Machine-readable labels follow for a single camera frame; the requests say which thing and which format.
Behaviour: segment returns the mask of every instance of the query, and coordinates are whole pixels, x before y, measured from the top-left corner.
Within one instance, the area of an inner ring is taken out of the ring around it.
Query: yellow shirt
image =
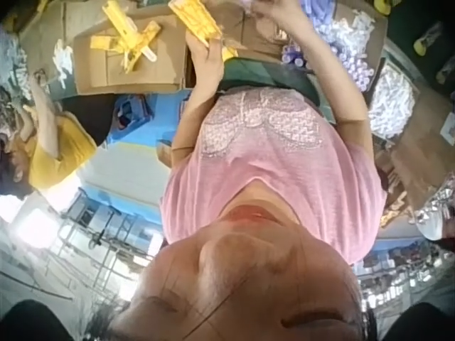
[[[95,154],[96,143],[69,112],[57,118],[60,158],[50,156],[36,141],[26,143],[30,156],[28,182],[34,188],[45,190],[57,185]]]

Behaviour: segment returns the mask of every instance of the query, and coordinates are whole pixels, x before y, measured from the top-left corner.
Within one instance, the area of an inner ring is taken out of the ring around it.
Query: pink shirt
[[[349,264],[373,246],[386,197],[373,160],[345,145],[298,92],[271,88],[222,96],[205,118],[195,151],[164,193],[169,243],[210,224],[255,179]]]

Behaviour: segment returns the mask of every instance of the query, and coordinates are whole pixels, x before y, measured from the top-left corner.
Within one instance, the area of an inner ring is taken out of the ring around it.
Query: yellow plastic sprue
[[[149,47],[150,42],[161,30],[155,21],[150,21],[144,31],[139,33],[133,20],[123,13],[116,0],[107,0],[102,10],[106,13],[119,36],[93,36],[90,41],[91,48],[123,53],[122,64],[125,73],[133,70],[141,55],[144,55],[151,62],[156,61],[156,55]]]
[[[208,39],[221,37],[222,32],[215,19],[200,0],[170,0],[172,11],[182,20],[188,30],[208,47]],[[223,47],[223,61],[237,57],[234,48]]]

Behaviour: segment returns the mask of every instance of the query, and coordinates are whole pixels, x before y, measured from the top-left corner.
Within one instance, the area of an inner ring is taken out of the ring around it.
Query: woman
[[[58,184],[95,154],[112,126],[116,95],[64,99],[62,110],[34,77],[30,83],[35,107],[14,104],[23,124],[1,150],[0,195],[23,198]]]
[[[368,108],[298,0],[256,0],[301,46],[334,130],[291,90],[215,100],[221,43],[191,35],[196,69],[162,202],[170,245],[142,274],[108,340],[363,340],[357,278],[385,192]]]

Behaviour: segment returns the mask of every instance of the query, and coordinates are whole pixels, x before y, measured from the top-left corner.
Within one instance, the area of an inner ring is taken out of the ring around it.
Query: woman's lips
[[[279,224],[279,220],[272,215],[269,211],[260,206],[255,205],[241,205],[234,207],[229,211],[224,217],[223,220],[228,220],[231,222],[237,220],[270,220]]]

